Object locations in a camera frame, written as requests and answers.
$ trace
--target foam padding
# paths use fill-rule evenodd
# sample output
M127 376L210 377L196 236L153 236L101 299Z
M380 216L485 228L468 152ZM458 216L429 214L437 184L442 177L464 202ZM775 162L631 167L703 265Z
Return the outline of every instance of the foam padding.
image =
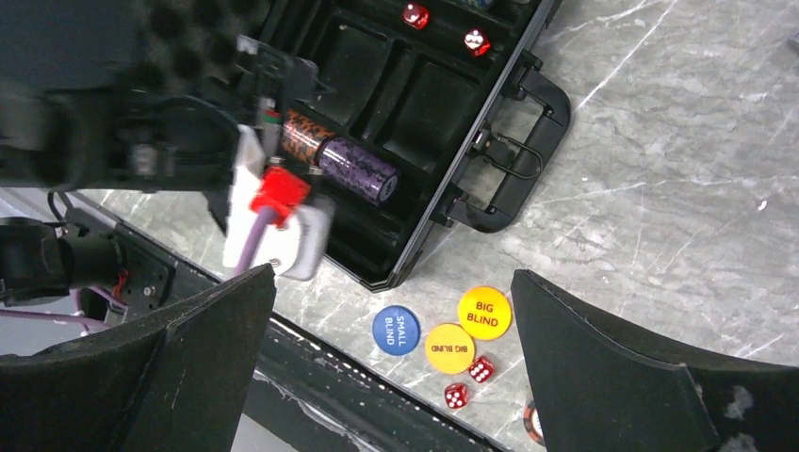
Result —
M236 37L258 38L270 0L134 0L142 30L137 88L183 94L206 77L237 74Z

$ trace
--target purple poker chip roll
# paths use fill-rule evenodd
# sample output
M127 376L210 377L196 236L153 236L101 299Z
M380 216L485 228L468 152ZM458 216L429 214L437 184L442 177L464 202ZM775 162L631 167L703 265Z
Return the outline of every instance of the purple poker chip roll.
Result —
M381 205L391 198L400 172L346 138L328 141L319 155L325 174L365 200Z

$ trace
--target red die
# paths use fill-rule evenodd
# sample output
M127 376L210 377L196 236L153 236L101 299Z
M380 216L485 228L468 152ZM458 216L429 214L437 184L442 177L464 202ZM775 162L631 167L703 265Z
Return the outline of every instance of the red die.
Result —
M427 26L427 22L430 20L430 12L418 3L409 3L405 6L402 19L406 24L417 30L421 30Z
M464 44L474 57L484 55L491 49L491 42L478 28L466 33Z
M494 364L488 361L488 358L480 356L477 361L469 366L469 375L471 375L477 383L484 383L494 375Z
M469 391L463 383L453 383L444 390L447 406L453 409L463 408L469 403Z

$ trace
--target marble surface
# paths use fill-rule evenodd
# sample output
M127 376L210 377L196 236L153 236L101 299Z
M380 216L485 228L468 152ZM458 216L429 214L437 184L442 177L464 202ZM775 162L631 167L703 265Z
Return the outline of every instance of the marble surface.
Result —
M443 408L453 381L419 348L382 354L369 334L404 304L429 329L463 292L507 291L534 269L596 306L686 343L799 364L799 30L793 0L565 0L535 53L575 108L571 133L515 225L456 227L400 288L371 295L326 265L280 282L276 309ZM532 105L502 125L529 129ZM498 174L470 174L488 193ZM163 243L221 270L222 236L199 195L93 192ZM530 396L514 329L480 343L498 366L457 417L514 450L539 450L520 414Z

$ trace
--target big blind button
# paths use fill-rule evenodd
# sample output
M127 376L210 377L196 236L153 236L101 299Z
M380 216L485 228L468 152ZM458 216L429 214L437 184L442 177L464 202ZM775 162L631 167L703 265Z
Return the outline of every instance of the big blind button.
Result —
M513 318L511 303L492 287L477 287L466 292L458 305L461 326L482 341L493 341L505 334Z

